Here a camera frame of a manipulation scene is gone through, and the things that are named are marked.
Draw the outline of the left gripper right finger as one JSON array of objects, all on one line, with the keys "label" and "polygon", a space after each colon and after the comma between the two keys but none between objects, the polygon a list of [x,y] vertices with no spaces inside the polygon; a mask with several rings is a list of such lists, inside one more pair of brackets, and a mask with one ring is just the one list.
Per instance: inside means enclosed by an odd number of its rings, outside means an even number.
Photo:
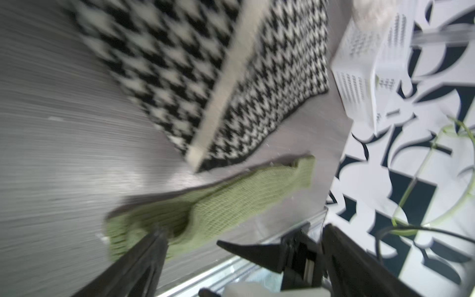
[{"label": "left gripper right finger", "polygon": [[321,244],[334,297],[419,296],[336,226],[324,226]]}]

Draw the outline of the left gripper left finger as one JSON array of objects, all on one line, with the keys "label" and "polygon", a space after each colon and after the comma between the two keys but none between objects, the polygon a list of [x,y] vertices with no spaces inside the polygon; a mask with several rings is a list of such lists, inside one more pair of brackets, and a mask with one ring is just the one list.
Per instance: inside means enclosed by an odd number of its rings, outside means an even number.
[{"label": "left gripper left finger", "polygon": [[168,250],[159,230],[142,238],[75,297],[154,297]]}]

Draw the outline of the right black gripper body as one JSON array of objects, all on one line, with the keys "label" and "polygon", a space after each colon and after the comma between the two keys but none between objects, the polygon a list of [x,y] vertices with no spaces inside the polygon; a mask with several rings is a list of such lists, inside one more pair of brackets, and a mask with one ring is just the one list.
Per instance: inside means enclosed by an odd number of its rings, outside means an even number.
[{"label": "right black gripper body", "polygon": [[282,274],[279,292],[272,292],[257,282],[236,282],[226,285],[222,293],[208,288],[199,290],[200,297],[329,297],[324,288],[322,247],[308,236],[310,223],[283,235],[278,244],[237,245],[226,241],[216,244],[259,267]]}]

